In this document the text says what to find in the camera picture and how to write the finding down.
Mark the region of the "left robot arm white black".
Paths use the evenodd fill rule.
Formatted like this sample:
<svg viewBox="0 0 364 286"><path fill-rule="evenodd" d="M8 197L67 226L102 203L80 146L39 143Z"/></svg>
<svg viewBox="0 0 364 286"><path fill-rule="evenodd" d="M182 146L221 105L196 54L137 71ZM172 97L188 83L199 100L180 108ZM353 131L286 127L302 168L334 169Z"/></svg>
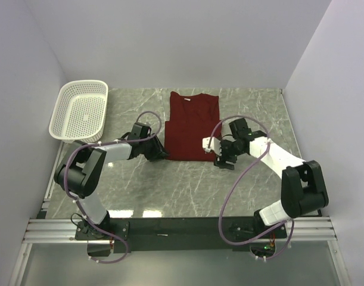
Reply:
<svg viewBox="0 0 364 286"><path fill-rule="evenodd" d="M76 203L94 238L104 239L110 232L110 215L96 191L103 167L140 155L157 161L169 153L148 125L135 123L130 132L109 144L74 141L57 167L55 183Z"/></svg>

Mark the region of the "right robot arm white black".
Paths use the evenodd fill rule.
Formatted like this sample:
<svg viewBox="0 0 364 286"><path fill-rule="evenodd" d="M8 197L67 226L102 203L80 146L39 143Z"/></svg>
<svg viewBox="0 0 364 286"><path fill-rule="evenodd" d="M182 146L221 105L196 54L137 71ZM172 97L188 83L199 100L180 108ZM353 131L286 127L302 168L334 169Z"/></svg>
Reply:
<svg viewBox="0 0 364 286"><path fill-rule="evenodd" d="M262 162L281 179L281 197L271 205L255 211L255 239L265 238L276 228L302 215L320 210L329 203L320 164L298 158L274 143L266 128L253 131L247 116L231 116L232 140L217 139L213 134L203 138L202 148L214 153L214 165L234 169L240 155L254 157L251 167Z"/></svg>

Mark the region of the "dark red t shirt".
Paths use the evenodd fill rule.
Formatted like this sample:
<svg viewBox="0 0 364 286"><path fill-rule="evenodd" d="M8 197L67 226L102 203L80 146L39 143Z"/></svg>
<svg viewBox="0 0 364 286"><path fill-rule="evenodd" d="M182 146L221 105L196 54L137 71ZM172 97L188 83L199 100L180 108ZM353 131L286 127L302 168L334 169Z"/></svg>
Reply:
<svg viewBox="0 0 364 286"><path fill-rule="evenodd" d="M165 122L164 147L171 161L210 161L215 154L202 148L220 121L219 97L198 94L190 97L170 93L170 116Z"/></svg>

